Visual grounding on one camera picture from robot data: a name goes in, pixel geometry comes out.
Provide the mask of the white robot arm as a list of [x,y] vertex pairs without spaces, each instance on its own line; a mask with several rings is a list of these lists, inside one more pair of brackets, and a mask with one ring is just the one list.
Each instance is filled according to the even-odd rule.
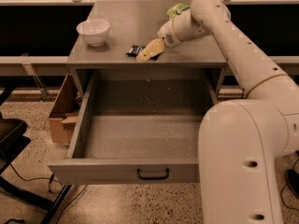
[[283,224],[276,158],[299,149],[299,88],[231,21],[222,0],[192,0],[138,54],[146,61],[166,48],[212,35],[243,98],[204,115],[198,156],[205,224]]

